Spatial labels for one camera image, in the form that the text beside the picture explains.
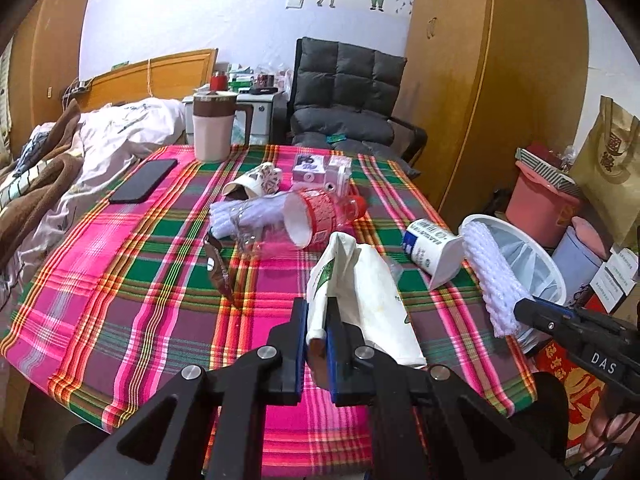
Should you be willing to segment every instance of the headboard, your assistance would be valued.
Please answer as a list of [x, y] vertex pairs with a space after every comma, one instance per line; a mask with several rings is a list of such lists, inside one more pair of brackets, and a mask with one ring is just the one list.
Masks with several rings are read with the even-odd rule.
[[76, 100], [83, 112], [107, 103], [140, 101], [149, 97], [148, 76], [154, 97], [181, 100], [210, 80], [217, 56], [217, 49], [193, 50], [123, 66], [95, 77], [89, 92]]

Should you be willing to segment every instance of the floor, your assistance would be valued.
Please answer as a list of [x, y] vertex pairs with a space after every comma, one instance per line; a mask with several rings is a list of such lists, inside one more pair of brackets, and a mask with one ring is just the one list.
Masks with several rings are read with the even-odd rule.
[[[78, 416], [37, 388], [30, 388], [24, 405], [20, 436], [33, 444], [33, 452], [44, 480], [63, 480], [65, 477], [60, 459], [62, 443], [68, 431], [81, 423]], [[362, 480], [363, 476], [307, 477], [306, 480]]]

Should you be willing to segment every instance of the paper bag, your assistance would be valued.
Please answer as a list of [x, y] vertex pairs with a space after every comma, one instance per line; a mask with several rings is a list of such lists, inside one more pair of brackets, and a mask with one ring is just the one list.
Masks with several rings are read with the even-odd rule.
[[610, 97], [600, 97], [600, 114], [570, 176], [594, 206], [618, 244], [635, 247], [640, 215], [640, 121]]
[[357, 244], [348, 234], [332, 233], [306, 285], [308, 358], [320, 387], [326, 384], [326, 378], [322, 378], [326, 373], [324, 318], [330, 297], [336, 297], [342, 321], [360, 327], [368, 345], [391, 355], [401, 365], [426, 364], [382, 256], [370, 245]]

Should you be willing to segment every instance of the colorful tablecloth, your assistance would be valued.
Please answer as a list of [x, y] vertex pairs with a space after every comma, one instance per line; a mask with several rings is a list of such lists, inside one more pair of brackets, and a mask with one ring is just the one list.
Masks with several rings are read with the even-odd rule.
[[[184, 366], [222, 367], [263, 345], [304, 295], [320, 253], [259, 261], [227, 241], [241, 305], [232, 308], [207, 277], [208, 206], [236, 174], [265, 161], [289, 182], [296, 154], [313, 152], [254, 146], [203, 164], [188, 146], [159, 150], [151, 158], [178, 165], [145, 203], [104, 198], [84, 216], [28, 286], [0, 351], [62, 405], [112, 431]], [[428, 362], [451, 367], [502, 413], [528, 406], [535, 390], [523, 355], [513, 339], [493, 337], [468, 267], [428, 292], [402, 252], [404, 229], [417, 218], [442, 224], [437, 213], [394, 163], [361, 155], [353, 169], [352, 191], [369, 210], [352, 234], [403, 266], [398, 289]], [[300, 405], [268, 408], [266, 476], [363, 470], [370, 457], [366, 409], [333, 406], [308, 369]]]

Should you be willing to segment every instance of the pink bucket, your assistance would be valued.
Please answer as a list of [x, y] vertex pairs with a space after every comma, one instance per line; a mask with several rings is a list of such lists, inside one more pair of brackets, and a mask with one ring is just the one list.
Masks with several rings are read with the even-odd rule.
[[507, 207], [507, 219], [543, 247], [556, 247], [580, 209], [580, 199], [556, 189], [519, 160], [516, 166], [520, 176]]

